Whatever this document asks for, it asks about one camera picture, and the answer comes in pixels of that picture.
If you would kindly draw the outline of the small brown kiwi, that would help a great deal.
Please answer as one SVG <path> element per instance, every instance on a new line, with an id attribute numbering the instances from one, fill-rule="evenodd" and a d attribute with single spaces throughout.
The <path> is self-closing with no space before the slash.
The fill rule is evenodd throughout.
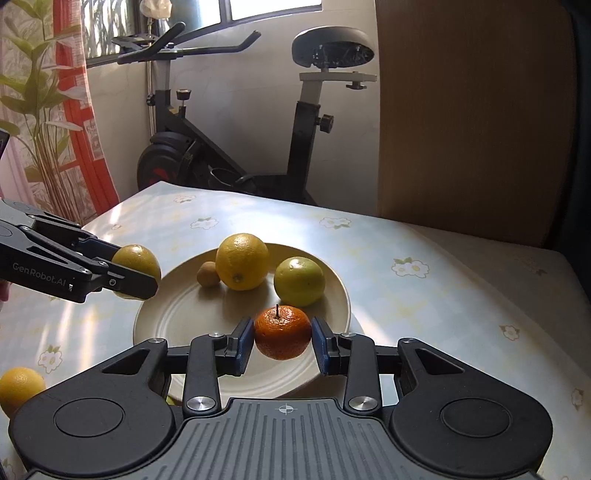
<path id="1" fill-rule="evenodd" d="M 207 261 L 201 264 L 197 271 L 197 283 L 204 288 L 215 287 L 221 282 L 216 265 L 213 261 Z"/>

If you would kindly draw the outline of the brown wooden wardrobe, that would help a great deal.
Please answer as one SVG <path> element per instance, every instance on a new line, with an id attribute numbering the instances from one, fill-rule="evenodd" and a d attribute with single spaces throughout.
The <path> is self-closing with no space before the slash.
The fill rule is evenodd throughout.
<path id="1" fill-rule="evenodd" d="M 379 212 L 538 246 L 575 117 L 556 1 L 380 1 Z"/>

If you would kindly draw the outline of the large yellow lemon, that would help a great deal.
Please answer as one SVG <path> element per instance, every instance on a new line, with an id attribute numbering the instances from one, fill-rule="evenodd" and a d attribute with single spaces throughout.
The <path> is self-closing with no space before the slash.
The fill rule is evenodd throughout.
<path id="1" fill-rule="evenodd" d="M 229 289 L 249 291 L 259 287 L 270 270 L 270 251 L 259 237 L 239 233 L 218 246 L 215 269 Z"/>

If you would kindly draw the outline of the cream ceramic plate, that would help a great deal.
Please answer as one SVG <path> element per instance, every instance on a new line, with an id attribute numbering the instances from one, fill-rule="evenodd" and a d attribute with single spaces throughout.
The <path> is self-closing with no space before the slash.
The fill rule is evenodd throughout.
<path id="1" fill-rule="evenodd" d="M 214 249 L 180 264 L 160 281 L 157 294 L 143 302 L 136 315 L 133 342 L 164 338 L 170 346 L 187 346 L 197 336 L 229 334 L 242 318 L 252 319 L 280 302 L 273 287 L 273 274 L 284 259 L 301 256 L 314 260 L 325 274 L 322 298 L 303 311 L 309 318 L 325 319 L 332 331 L 349 330 L 351 302 L 339 276 L 321 259 L 287 245 L 270 243 L 270 270 L 256 289 L 232 291 L 224 284 L 204 288 L 197 283 L 197 269 L 215 258 Z M 253 348 L 245 374 L 219 378 L 221 403 L 231 398 L 277 398 L 300 390 L 320 375 L 314 350 L 308 346 L 300 356 L 286 361 L 266 357 Z"/>

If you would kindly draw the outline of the yellow orange at table edge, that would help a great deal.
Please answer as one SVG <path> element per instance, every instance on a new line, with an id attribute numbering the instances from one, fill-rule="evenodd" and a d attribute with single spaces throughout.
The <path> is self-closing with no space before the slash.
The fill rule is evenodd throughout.
<path id="1" fill-rule="evenodd" d="M 7 370 L 0 379 L 0 404 L 8 418 L 29 399 L 46 388 L 43 377 L 27 367 Z"/>

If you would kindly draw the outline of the green-yellow round citrus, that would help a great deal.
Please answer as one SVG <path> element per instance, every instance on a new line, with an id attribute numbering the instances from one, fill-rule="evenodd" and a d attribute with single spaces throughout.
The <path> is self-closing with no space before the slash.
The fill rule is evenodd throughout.
<path id="1" fill-rule="evenodd" d="M 305 307 L 324 295 L 325 274 L 314 260 L 290 257 L 276 267 L 273 286 L 283 304 Z"/>

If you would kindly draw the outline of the black exercise bike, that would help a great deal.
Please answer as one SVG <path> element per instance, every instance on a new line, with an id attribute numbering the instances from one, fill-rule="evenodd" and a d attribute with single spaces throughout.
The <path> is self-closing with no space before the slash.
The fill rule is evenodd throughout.
<path id="1" fill-rule="evenodd" d="M 297 75 L 286 89 L 221 77 L 256 68 L 270 73 L 269 41 L 259 31 L 235 45 L 190 46 L 186 36 L 177 22 L 158 35 L 112 40 L 118 64 L 151 67 L 146 104 L 155 131 L 138 157 L 138 189 L 165 181 L 313 204 L 308 176 L 315 137 L 335 123 L 322 110 L 322 89 L 363 91 L 377 81 L 363 72 L 377 53 L 370 36 L 335 25 L 297 33 L 281 64 Z"/>

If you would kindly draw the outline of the floral white tablecloth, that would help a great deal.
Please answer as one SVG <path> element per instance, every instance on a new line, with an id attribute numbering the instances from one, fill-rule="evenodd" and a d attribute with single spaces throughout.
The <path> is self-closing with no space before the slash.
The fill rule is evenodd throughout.
<path id="1" fill-rule="evenodd" d="M 536 397 L 554 423 L 543 477 L 590 475 L 590 303 L 558 253 L 166 183 L 88 228 L 148 247 L 164 271 L 242 232 L 307 251 L 345 284 L 353 330 L 419 338 Z"/>

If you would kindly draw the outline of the yellow-green lemon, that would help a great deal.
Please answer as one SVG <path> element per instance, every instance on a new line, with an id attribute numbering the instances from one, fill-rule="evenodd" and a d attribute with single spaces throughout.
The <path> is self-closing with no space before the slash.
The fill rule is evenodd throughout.
<path id="1" fill-rule="evenodd" d="M 155 255 L 146 247 L 139 244 L 129 244 L 123 246 L 114 255 L 111 263 L 118 264 L 141 273 L 153 276 L 158 281 L 158 287 L 161 280 L 161 270 Z M 113 292 L 120 298 L 136 299 L 120 293 Z"/>

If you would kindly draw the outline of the orange tangerine with stem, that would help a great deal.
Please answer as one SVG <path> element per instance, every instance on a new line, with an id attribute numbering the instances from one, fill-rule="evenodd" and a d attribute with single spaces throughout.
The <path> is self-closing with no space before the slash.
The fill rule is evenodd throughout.
<path id="1" fill-rule="evenodd" d="M 304 353 L 311 341 L 311 320 L 304 311 L 279 305 L 266 309 L 253 322 L 259 352 L 273 360 L 290 360 Z"/>

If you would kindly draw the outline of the window with grille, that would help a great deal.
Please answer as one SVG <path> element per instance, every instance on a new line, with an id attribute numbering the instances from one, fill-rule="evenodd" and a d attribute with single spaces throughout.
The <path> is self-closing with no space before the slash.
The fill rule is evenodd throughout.
<path id="1" fill-rule="evenodd" d="M 140 12 L 138 1 L 83 1 L 81 14 L 84 49 L 88 67 L 115 61 L 119 47 L 112 40 L 144 32 L 158 34 L 167 27 L 183 22 L 186 41 L 249 21 L 283 14 L 318 11 L 320 1 L 173 1 L 171 17 L 149 20 Z"/>

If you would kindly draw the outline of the red leaf-patterned curtain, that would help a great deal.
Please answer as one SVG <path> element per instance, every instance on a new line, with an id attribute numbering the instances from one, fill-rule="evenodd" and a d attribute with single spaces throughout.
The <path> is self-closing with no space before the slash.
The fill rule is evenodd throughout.
<path id="1" fill-rule="evenodd" d="M 78 1 L 1 11 L 1 194 L 85 224 L 119 202 L 87 79 Z"/>

